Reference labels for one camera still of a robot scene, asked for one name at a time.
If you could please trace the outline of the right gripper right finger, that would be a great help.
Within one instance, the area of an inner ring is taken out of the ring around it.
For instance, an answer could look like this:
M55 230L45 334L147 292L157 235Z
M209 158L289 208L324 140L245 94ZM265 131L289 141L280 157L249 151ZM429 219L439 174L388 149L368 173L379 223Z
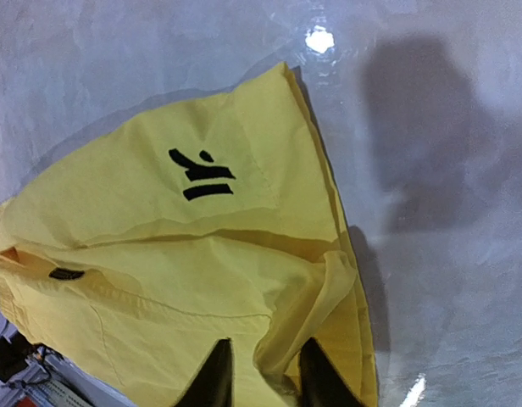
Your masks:
M315 338L301 348L298 360L304 407L364 407L348 388Z

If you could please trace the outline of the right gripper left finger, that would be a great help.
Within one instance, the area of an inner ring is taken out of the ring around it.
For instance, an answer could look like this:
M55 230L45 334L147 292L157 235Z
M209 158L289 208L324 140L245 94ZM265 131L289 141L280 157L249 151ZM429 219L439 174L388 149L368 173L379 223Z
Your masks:
M229 338L220 339L192 378L176 407L231 407L234 359Z

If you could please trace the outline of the yellow garment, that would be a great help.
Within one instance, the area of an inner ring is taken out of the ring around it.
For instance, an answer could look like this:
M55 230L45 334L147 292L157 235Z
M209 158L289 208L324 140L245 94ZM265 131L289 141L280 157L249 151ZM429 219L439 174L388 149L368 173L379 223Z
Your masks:
M286 64L143 112L2 203L0 309L140 406L174 404L221 338L237 406L296 404L310 338L378 403L342 203Z

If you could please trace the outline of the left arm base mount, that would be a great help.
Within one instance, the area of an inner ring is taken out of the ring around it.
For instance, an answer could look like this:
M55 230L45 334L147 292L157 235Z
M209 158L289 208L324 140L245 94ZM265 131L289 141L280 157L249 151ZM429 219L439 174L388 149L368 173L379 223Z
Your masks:
M10 388L34 387L47 383L52 374L46 364L47 347L43 343L30 343L20 332L10 337L0 336L0 382ZM43 373L41 379L28 382L25 379L12 378L29 367L32 360Z

